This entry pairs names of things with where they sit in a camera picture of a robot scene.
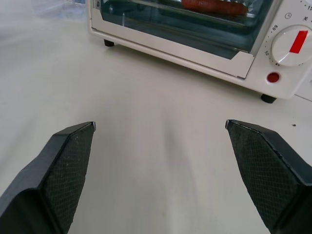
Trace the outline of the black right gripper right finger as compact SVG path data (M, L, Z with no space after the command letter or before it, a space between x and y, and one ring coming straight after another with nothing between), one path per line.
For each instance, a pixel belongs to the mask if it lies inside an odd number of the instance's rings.
M238 169L272 234L312 232L312 167L275 131L226 121Z

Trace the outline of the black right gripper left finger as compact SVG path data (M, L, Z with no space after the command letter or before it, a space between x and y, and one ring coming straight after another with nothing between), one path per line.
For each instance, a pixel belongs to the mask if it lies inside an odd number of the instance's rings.
M94 122L51 136L0 197L2 234L66 234L87 174Z

